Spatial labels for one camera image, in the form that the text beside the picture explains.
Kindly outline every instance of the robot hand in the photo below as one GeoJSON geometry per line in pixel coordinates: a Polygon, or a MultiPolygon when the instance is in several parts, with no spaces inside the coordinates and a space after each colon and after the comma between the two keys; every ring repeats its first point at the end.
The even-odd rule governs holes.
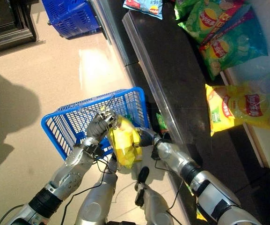
{"type": "Polygon", "coordinates": [[[215,176],[203,170],[190,156],[170,141],[161,139],[150,129],[140,128],[144,143],[153,144],[152,158],[164,161],[178,174],[197,197],[197,207],[203,216],[218,225],[260,223],[241,208],[235,194],[215,176]]]}
{"type": "Polygon", "coordinates": [[[137,128],[137,131],[141,137],[141,141],[139,143],[141,147],[154,145],[158,140],[161,139],[160,135],[151,129],[139,127],[137,128]]]}
{"type": "Polygon", "coordinates": [[[80,186],[95,156],[102,156],[99,142],[110,127],[116,126],[117,121],[117,115],[110,108],[106,107],[99,112],[89,123],[87,137],[83,143],[74,146],[64,164],[53,174],[44,188],[7,224],[18,224],[18,221],[24,221],[25,224],[47,224],[60,204],[80,186]]]}

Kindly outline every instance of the yellow chip bag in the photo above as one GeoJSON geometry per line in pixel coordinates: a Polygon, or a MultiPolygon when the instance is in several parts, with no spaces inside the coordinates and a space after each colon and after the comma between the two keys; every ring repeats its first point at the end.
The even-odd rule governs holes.
{"type": "Polygon", "coordinates": [[[118,164],[132,168],[133,164],[142,160],[142,149],[139,147],[140,136],[132,123],[119,116],[119,126],[111,128],[108,139],[114,149],[118,164]]]}
{"type": "Polygon", "coordinates": [[[211,136],[247,122],[270,129],[270,74],[242,86],[205,85],[211,136]]]}

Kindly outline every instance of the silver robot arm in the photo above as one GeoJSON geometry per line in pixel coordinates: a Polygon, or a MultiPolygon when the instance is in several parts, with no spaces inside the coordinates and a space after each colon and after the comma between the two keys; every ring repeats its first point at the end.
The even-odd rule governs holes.
{"type": "Polygon", "coordinates": [[[73,148],[44,188],[6,224],[47,224],[60,204],[80,186],[94,156],[102,154],[98,144],[116,120],[117,116],[113,111],[105,110],[97,114],[87,127],[87,137],[83,143],[73,148]]]}
{"type": "Polygon", "coordinates": [[[145,140],[152,138],[154,152],[190,186],[197,197],[197,207],[206,219],[218,225],[261,224],[241,208],[240,201],[231,190],[180,151],[176,144],[161,139],[150,129],[141,129],[142,134],[145,140]]]}
{"type": "Polygon", "coordinates": [[[75,225],[105,225],[115,193],[117,176],[115,155],[108,163],[105,173],[86,196],[75,222],[75,225]]]}

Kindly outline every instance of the wire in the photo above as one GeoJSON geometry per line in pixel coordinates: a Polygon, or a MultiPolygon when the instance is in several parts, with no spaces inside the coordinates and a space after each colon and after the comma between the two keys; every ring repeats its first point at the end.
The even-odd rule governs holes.
{"type": "Polygon", "coordinates": [[[63,225],[63,223],[64,223],[65,216],[66,216],[66,212],[67,212],[67,207],[68,207],[69,204],[72,202],[72,200],[73,200],[73,198],[74,198],[75,196],[80,195],[80,194],[82,194],[82,193],[84,193],[84,192],[86,192],[86,191],[88,191],[88,190],[91,190],[91,189],[93,189],[93,188],[97,188],[97,187],[99,187],[100,185],[102,185],[103,178],[104,178],[104,175],[105,175],[105,173],[106,173],[106,172],[105,172],[106,168],[107,168],[107,167],[105,167],[104,171],[102,172],[102,180],[101,180],[101,182],[99,183],[99,185],[96,185],[96,186],[87,188],[87,189],[85,189],[85,190],[83,190],[83,191],[81,191],[81,192],[79,192],[79,193],[74,194],[74,195],[71,197],[71,199],[69,200],[69,202],[66,204],[66,206],[65,206],[65,208],[64,208],[64,213],[63,213],[61,225],[63,225]]]}
{"type": "Polygon", "coordinates": [[[168,210],[166,210],[166,212],[172,216],[173,219],[176,220],[176,222],[178,222],[180,225],[182,225],[182,223],[180,221],[177,220],[177,218],[175,218],[168,210]]]}
{"type": "Polygon", "coordinates": [[[105,172],[105,171],[102,171],[102,170],[99,168],[98,162],[102,162],[102,163],[104,163],[104,162],[103,162],[103,161],[101,161],[101,160],[99,160],[99,159],[96,161],[96,163],[97,163],[97,167],[98,167],[98,170],[99,170],[100,172],[102,172],[102,173],[106,173],[106,174],[113,174],[113,173],[111,172],[111,170],[109,169],[109,167],[108,167],[108,165],[107,165],[107,164],[106,164],[105,170],[106,170],[106,168],[108,167],[108,170],[109,170],[110,172],[105,172]]]}
{"type": "Polygon", "coordinates": [[[183,180],[182,180],[182,182],[181,182],[181,184],[180,184],[180,186],[179,186],[179,188],[178,188],[178,190],[177,190],[177,192],[176,192],[176,195],[175,195],[175,198],[174,198],[174,200],[173,200],[172,206],[171,206],[168,210],[172,209],[172,207],[174,206],[174,204],[175,204],[175,202],[176,202],[176,198],[177,198],[177,196],[178,196],[178,193],[180,192],[180,189],[181,189],[181,187],[182,187],[182,184],[183,184],[183,180]]]}
{"type": "Polygon", "coordinates": [[[24,206],[24,205],[16,205],[16,206],[14,206],[13,208],[9,209],[9,210],[3,215],[3,217],[0,219],[0,224],[3,222],[4,218],[5,218],[6,216],[8,216],[8,214],[9,214],[11,211],[13,211],[13,210],[15,210],[15,209],[17,209],[17,208],[19,208],[19,207],[22,207],[22,206],[24,206]]]}
{"type": "Polygon", "coordinates": [[[155,167],[156,169],[164,170],[164,171],[167,171],[167,172],[169,172],[169,173],[174,173],[174,172],[171,171],[171,170],[167,170],[167,169],[164,169],[164,168],[159,168],[159,167],[157,167],[157,163],[158,163],[158,160],[156,160],[156,161],[155,161],[155,164],[154,164],[154,167],[155,167]]]}

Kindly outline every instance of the beige floor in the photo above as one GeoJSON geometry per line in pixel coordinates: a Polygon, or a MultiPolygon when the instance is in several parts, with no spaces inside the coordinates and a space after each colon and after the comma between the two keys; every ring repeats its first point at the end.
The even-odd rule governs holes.
{"type": "MultiPolygon", "coordinates": [[[[0,218],[11,207],[28,202],[63,163],[40,126],[41,118],[59,106],[131,86],[102,34],[65,40],[46,24],[41,3],[31,12],[44,43],[0,56],[0,218]]],[[[92,186],[100,174],[93,166],[79,190],[92,186]]],[[[146,224],[143,210],[134,204],[134,179],[135,175],[118,174],[109,220],[146,224]]],[[[152,171],[150,182],[171,205],[175,194],[167,175],[152,171]]],[[[74,199],[65,224],[74,223],[85,196],[74,199]]],[[[64,205],[50,224],[60,224],[64,205]]],[[[172,213],[184,224],[178,202],[172,213]]]]}

